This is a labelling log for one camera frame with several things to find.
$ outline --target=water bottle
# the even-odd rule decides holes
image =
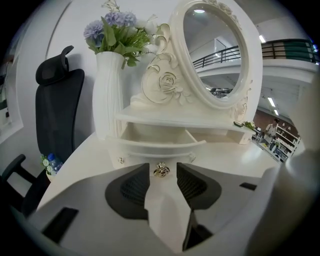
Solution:
[[[60,170],[63,163],[53,153],[48,155],[48,160],[49,160],[50,165],[53,168],[54,172],[57,173]]]

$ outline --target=white vase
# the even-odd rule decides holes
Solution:
[[[92,110],[95,132],[100,140],[106,136],[118,137],[122,132],[121,121],[115,119],[123,109],[121,66],[124,57],[111,51],[96,55],[97,76],[95,78]]]

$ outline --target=railing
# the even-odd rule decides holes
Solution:
[[[315,52],[313,44],[305,39],[268,41],[263,43],[261,48],[264,60],[289,59],[311,63],[320,62],[319,55]],[[239,59],[241,59],[239,46],[233,46],[197,59],[193,62],[193,66],[198,69],[216,63],[232,62]]]

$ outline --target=mirror frame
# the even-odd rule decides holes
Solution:
[[[216,98],[209,93],[193,66],[184,34],[184,17],[190,9],[204,9],[217,15],[236,37],[240,49],[241,70],[235,89],[226,98]],[[215,109],[228,109],[247,97],[252,86],[257,85],[260,93],[263,60],[259,33],[245,11],[234,0],[183,0],[173,11],[169,24],[172,47],[180,70],[201,101]],[[253,96],[258,97],[254,100],[258,105],[260,94]]]

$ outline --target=blue hydrangea flower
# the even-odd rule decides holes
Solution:
[[[132,12],[124,13],[124,23],[126,26],[134,26],[137,23],[137,17]]]
[[[119,11],[111,11],[105,15],[106,22],[112,26],[122,27],[125,25],[125,13]]]
[[[84,29],[83,36],[94,41],[95,47],[100,47],[102,39],[104,38],[103,34],[104,24],[101,20],[95,20],[90,22]]]
[[[94,38],[96,39],[97,36],[103,31],[104,24],[101,20],[95,20],[90,22],[84,29],[83,36],[85,38]]]

